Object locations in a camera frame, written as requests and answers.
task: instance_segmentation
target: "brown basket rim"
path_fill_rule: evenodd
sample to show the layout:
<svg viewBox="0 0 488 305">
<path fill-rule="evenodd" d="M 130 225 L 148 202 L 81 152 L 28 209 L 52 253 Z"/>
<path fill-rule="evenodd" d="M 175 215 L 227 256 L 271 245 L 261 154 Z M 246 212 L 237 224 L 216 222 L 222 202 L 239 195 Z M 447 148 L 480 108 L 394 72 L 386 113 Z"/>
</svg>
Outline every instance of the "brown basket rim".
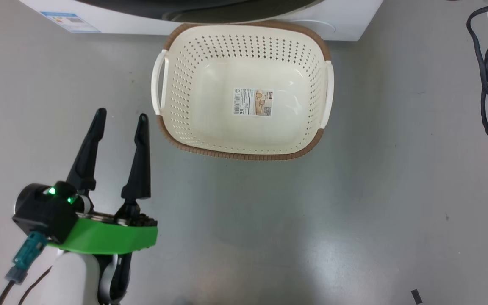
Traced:
<svg viewBox="0 0 488 305">
<path fill-rule="evenodd" d="M 182 144 L 180 141 L 176 140 L 167 130 L 165 127 L 165 122 L 163 122 L 163 116 L 157 116 L 157 125 L 159 129 L 161 129 L 161 133 L 163 136 L 174 146 L 185 150 L 190 151 L 195 154 L 219 157 L 219 158 L 228 158 L 228 159 L 237 159 L 237 160 L 264 160 L 264 161 L 279 161 L 279 160 L 292 160 L 298 157 L 302 157 L 304 154 L 307 154 L 310 150 L 312 150 L 321 137 L 323 136 L 324 129 L 318 129 L 315 137 L 304 147 L 303 149 L 293 152 L 292 154 L 279 154 L 279 155 L 253 155 L 253 154 L 236 154 L 234 152 L 223 152 L 211 149 L 204 149 L 199 147 L 193 147 L 190 145 Z"/>
<path fill-rule="evenodd" d="M 294 25 L 293 23 L 286 23 L 286 22 L 280 22 L 280 21 L 261 21 L 261 22 L 253 22 L 253 23 L 242 23 L 238 25 L 251 25 L 253 27 L 266 27 L 266 28 L 275 28 L 275 29 L 283 29 L 283 30 L 288 30 L 288 31 L 294 31 L 298 33 L 303 33 L 306 36 L 309 36 L 312 38 L 319 48 L 321 49 L 321 52 L 323 53 L 323 58 L 324 60 L 331 60 L 331 53 L 329 52 L 329 48 L 325 44 L 325 41 L 319 36 L 316 32 L 312 31 L 311 29 L 308 29 L 302 25 Z M 184 23 L 177 27 L 172 33 L 169 35 L 167 38 L 167 41 L 165 42 L 165 45 L 163 45 L 164 50 L 169 50 L 170 47 L 172 46 L 172 43 L 180 35 L 182 32 L 184 32 L 187 29 L 194 28 L 194 27 L 204 27 L 205 25 L 192 25 L 190 23 Z"/>
<path fill-rule="evenodd" d="M 324 60 L 326 61 L 331 60 L 331 53 L 329 52 L 329 48 L 325 44 L 325 41 L 323 41 L 323 39 L 316 32 L 306 27 L 303 27 L 301 25 L 294 25 L 292 23 L 285 23 L 279 21 L 261 21 L 261 22 L 254 22 L 254 23 L 244 23 L 239 25 L 251 25 L 254 27 L 276 28 L 276 29 L 284 29 L 288 31 L 303 33 L 304 35 L 307 35 L 310 38 L 312 38 L 317 43 L 317 45 L 321 49 Z M 169 50 L 176 37 L 178 37 L 178 35 L 180 35 L 182 32 L 193 27 L 201 27 L 201 26 L 205 26 L 205 25 L 192 25 L 189 23 L 184 23 L 180 25 L 169 35 L 167 41 L 165 42 L 165 45 L 163 46 L 163 49 Z M 324 131 L 324 129 L 322 128 L 318 129 L 315 137 L 312 139 L 312 141 L 310 141 L 310 143 L 308 143 L 308 145 L 306 145 L 306 147 L 292 154 L 252 155 L 252 154 L 236 154 L 233 152 L 215 151 L 215 150 L 186 145 L 176 140 L 174 137 L 172 137 L 172 135 L 169 133 L 169 130 L 167 130 L 167 127 L 165 127 L 163 116 L 157 115 L 157 124 L 159 125 L 159 129 L 161 129 L 161 133 L 163 133 L 163 136 L 172 145 L 178 147 L 179 149 L 190 151 L 195 154 L 201 154 L 201 155 L 207 155 L 207 156 L 213 156 L 219 158 L 237 159 L 237 160 L 264 160 L 264 161 L 292 160 L 301 157 L 304 154 L 307 154 L 310 150 L 312 150 L 317 145 L 321 137 L 323 136 L 323 131 Z"/>
</svg>

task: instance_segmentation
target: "laundry basket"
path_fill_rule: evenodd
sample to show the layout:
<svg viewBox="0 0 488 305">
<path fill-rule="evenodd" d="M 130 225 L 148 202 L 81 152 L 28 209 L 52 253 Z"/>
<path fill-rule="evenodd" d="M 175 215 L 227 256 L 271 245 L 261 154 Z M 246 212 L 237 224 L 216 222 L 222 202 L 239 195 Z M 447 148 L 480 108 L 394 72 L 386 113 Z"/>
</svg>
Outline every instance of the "laundry basket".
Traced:
<svg viewBox="0 0 488 305">
<path fill-rule="evenodd" d="M 306 154 L 323 135 L 333 93 L 323 40 L 273 21 L 181 25 L 152 73 L 153 108 L 165 137 L 180 149 L 221 158 Z"/>
</svg>

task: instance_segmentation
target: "gray floor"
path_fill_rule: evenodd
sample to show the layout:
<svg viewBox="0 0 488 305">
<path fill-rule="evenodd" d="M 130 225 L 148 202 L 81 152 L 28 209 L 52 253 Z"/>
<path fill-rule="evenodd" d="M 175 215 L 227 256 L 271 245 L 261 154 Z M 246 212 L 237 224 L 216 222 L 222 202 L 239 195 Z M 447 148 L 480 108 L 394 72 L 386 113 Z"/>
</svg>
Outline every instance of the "gray floor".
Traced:
<svg viewBox="0 0 488 305">
<path fill-rule="evenodd" d="M 335 106 L 298 160 L 193 155 L 153 126 L 153 198 L 141 206 L 159 240 L 134 255 L 123 305 L 411 305 L 413 289 L 425 304 L 488 304 L 488 139 L 465 29 L 481 6 L 385 0 L 359 42 L 329 42 Z M 476 25 L 486 44 L 484 17 Z M 0 291 L 24 238 L 10 220 L 19 190 L 66 177 L 101 106 L 92 197 L 104 212 L 122 203 L 164 40 L 71 34 L 0 0 Z"/>
</svg>

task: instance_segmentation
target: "black cable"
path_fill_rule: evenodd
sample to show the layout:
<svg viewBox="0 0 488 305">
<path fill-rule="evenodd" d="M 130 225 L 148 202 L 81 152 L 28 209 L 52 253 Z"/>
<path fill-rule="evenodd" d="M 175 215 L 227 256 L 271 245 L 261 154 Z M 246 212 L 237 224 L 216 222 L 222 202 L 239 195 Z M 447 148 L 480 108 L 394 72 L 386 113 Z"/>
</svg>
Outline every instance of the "black cable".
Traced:
<svg viewBox="0 0 488 305">
<path fill-rule="evenodd" d="M 10 291 L 13 285 L 14 285 L 14 280 L 10 280 L 0 295 L 0 305 L 3 305 L 3 302 L 5 301 L 5 298 L 8 295 L 8 292 Z"/>
<path fill-rule="evenodd" d="M 474 50 L 476 51 L 476 58 L 478 59 L 478 65 L 480 66 L 480 77 L 482 81 L 482 88 L 487 88 L 487 73 L 486 73 L 486 68 L 485 68 L 485 62 L 483 60 L 483 56 L 481 54 L 481 48 L 480 48 L 480 41 L 478 40 L 478 37 L 474 30 L 472 29 L 472 19 L 476 17 L 477 15 L 483 14 L 488 12 L 488 6 L 484 8 L 480 8 L 470 14 L 468 17 L 468 20 L 466 21 L 466 29 L 468 30 L 468 33 L 470 33 L 470 36 L 472 36 L 472 41 L 474 43 Z"/>
<path fill-rule="evenodd" d="M 488 137 L 487 111 L 485 109 L 485 100 L 486 100 L 486 98 L 487 98 L 487 93 L 485 92 L 485 89 L 482 89 L 482 98 L 481 98 L 482 123 L 483 123 L 483 127 L 485 128 L 485 133 L 487 134 L 487 137 Z"/>
<path fill-rule="evenodd" d="M 487 112 L 485 109 L 485 101 L 487 99 L 488 95 L 488 76 L 487 76 L 487 69 L 485 66 L 485 61 L 483 59 L 482 53 L 481 53 L 481 47 L 480 47 L 480 41 L 478 40 L 478 37 L 474 30 L 472 29 L 472 19 L 476 17 L 477 15 L 483 14 L 488 12 L 488 6 L 484 8 L 480 8 L 476 11 L 474 11 L 470 16 L 468 17 L 468 20 L 466 21 L 466 29 L 468 30 L 468 33 L 470 33 L 470 36 L 472 36 L 472 41 L 474 43 L 474 50 L 476 52 L 476 58 L 478 60 L 478 65 L 480 66 L 480 78 L 482 82 L 482 92 L 481 92 L 481 116 L 482 116 L 482 123 L 483 123 L 483 128 L 485 128 L 485 133 L 488 137 L 488 121 L 487 121 Z"/>
<path fill-rule="evenodd" d="M 33 288 L 35 288 L 35 286 L 37 286 L 37 284 L 39 284 L 41 282 L 41 280 L 45 276 L 47 276 L 47 274 L 50 272 L 50 269 L 52 269 L 52 267 L 48 268 L 43 274 L 41 274 L 41 276 L 39 276 L 39 278 L 33 284 L 31 284 L 31 286 L 29 286 L 29 288 L 25 291 L 24 295 L 22 296 L 22 298 L 18 302 L 18 305 L 22 305 L 24 303 L 25 298 L 28 297 L 31 290 L 33 290 Z"/>
</svg>

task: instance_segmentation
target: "sticker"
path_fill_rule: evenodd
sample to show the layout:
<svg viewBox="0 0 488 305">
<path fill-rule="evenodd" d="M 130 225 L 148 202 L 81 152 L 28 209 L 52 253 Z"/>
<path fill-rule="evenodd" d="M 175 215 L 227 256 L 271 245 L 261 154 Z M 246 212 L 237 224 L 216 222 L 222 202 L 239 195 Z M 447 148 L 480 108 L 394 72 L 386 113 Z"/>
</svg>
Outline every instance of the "sticker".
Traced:
<svg viewBox="0 0 488 305">
<path fill-rule="evenodd" d="M 41 14 L 57 23 L 62 28 L 70 31 L 71 33 L 101 33 L 100 30 L 91 26 L 79 16 L 76 16 L 76 14 L 72 14 L 69 12 L 46 11 L 42 11 Z"/>
<path fill-rule="evenodd" d="M 272 116 L 272 90 L 236 88 L 233 114 L 238 116 Z"/>
</svg>

